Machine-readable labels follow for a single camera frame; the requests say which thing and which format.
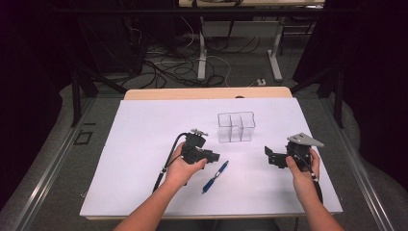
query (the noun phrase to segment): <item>black curtain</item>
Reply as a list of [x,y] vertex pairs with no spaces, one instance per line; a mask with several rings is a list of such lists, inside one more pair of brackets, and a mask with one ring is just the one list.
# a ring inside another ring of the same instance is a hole
[[[360,126],[361,155],[408,190],[408,157],[404,152],[408,128],[408,4],[403,0],[351,5],[336,1],[329,7],[359,13],[321,18],[293,78],[301,84],[343,62],[344,101]],[[316,82],[325,84],[333,76],[330,73]]]
[[59,41],[36,1],[0,3],[0,206],[37,157],[70,83]]

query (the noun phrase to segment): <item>table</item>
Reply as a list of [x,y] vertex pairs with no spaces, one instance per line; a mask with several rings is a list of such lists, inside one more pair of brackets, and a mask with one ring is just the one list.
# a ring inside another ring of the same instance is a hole
[[[218,143],[217,113],[240,109],[255,114],[252,141]],[[210,134],[204,148],[221,156],[174,196],[164,218],[304,215],[290,171],[269,165],[264,153],[264,145],[285,152],[290,135],[304,132],[311,136],[297,100],[287,88],[129,90],[117,111],[80,215],[89,219],[129,215],[151,194],[176,136],[195,128],[193,125]],[[230,161],[227,169],[201,194],[226,160]],[[324,163],[320,185],[328,211],[342,212]]]
[[[179,6],[185,8],[192,7],[192,0],[179,0]],[[199,8],[233,7],[235,2],[210,3],[196,1]],[[324,0],[243,0],[240,7],[293,7],[293,6],[315,6],[324,4]],[[205,79],[205,66],[207,50],[205,48],[205,37],[228,37],[229,21],[204,21],[201,17],[202,33],[200,33],[200,58],[198,65],[198,80]],[[279,42],[282,37],[282,30],[285,25],[285,17],[280,17],[278,21],[235,21],[234,29],[229,37],[258,37],[273,38],[272,49],[268,50],[268,58],[272,68],[273,78],[277,82],[283,81],[276,54]]]

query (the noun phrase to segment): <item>human arm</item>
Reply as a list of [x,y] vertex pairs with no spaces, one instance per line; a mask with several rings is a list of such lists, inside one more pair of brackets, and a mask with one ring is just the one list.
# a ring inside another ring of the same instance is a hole
[[207,159],[203,159],[193,165],[187,164],[180,157],[182,147],[183,143],[179,144],[172,154],[171,160],[175,160],[167,169],[164,183],[124,219],[115,231],[156,229],[171,198],[207,163]]
[[[319,179],[319,155],[312,148],[310,148],[310,154],[312,155],[312,170]],[[313,231],[343,230],[340,224],[319,201],[318,194],[312,181],[311,173],[309,171],[300,171],[296,165],[296,162],[291,156],[286,158],[286,163],[293,175],[293,186],[294,190],[296,191],[297,199],[300,201],[300,204],[306,213],[306,218],[311,229]]]

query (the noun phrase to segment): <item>transparent box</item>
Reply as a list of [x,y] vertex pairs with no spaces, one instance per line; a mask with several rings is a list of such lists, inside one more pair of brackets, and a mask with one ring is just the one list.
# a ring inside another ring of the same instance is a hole
[[255,129],[252,112],[218,114],[218,141],[251,141]]

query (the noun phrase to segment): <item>pen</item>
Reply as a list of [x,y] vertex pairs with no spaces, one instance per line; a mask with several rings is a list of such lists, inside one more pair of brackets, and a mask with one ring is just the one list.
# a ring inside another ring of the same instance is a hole
[[216,175],[203,187],[203,194],[207,192],[213,185],[213,183],[216,181],[216,179],[219,177],[219,175],[225,170],[225,168],[228,165],[228,161],[226,161],[218,170]]

